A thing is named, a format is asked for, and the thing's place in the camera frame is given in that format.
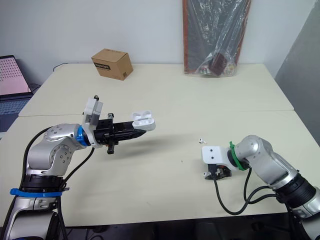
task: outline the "laptop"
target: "laptop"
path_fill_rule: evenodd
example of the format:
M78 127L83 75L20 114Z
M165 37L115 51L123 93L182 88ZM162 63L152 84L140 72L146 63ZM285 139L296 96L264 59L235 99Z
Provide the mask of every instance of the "laptop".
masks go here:
M6 132L33 93L13 55L0 56L0 133Z

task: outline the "white wall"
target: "white wall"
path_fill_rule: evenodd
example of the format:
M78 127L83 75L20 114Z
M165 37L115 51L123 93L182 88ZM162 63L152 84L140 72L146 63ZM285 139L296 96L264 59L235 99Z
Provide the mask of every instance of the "white wall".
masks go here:
M314 2L252 0L240 63L265 63L275 76ZM182 0L0 0L0 56L21 59L29 82L102 48L133 63L182 63Z

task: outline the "laptop screen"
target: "laptop screen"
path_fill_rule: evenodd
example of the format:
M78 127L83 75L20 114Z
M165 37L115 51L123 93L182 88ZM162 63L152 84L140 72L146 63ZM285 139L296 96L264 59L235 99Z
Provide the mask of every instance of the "laptop screen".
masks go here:
M0 95L28 92L28 84L13 55L0 57Z

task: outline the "laptop keyboard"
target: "laptop keyboard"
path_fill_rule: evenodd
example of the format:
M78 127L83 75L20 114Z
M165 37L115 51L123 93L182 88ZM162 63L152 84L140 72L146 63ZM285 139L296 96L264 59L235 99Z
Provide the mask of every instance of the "laptop keyboard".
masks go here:
M0 102L0 115L18 114L24 108L28 101L29 99Z

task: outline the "green zip tie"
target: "green zip tie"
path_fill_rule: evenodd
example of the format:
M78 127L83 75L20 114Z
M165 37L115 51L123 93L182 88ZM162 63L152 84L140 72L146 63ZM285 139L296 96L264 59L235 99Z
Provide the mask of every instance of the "green zip tie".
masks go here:
M237 158L236 156L236 153L235 153L235 145L232 143L232 141L229 142L230 144L230 148L231 148L231 155L233 157L233 160L236 164L236 166L241 170L241 171L245 171L245 169L242 167L239 159Z

